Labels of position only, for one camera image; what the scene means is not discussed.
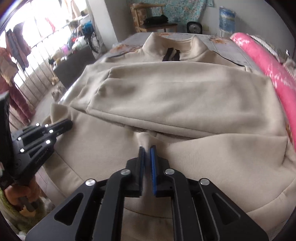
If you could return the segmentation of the person left hand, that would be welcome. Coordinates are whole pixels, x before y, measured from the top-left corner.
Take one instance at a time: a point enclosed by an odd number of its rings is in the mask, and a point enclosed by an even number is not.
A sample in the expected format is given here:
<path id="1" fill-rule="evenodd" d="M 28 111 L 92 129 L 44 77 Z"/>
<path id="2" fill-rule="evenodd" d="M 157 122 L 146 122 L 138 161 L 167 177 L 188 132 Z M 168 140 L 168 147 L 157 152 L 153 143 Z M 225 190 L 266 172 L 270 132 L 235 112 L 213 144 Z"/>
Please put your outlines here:
<path id="1" fill-rule="evenodd" d="M 28 186 L 21 186 L 17 184 L 9 186 L 4 190 L 4 195 L 12 206 L 22 210 L 24 205 L 20 201 L 20 198 L 26 197 L 29 203 L 36 202 L 41 195 L 41 188 L 36 182 L 36 177 L 34 177 Z"/>

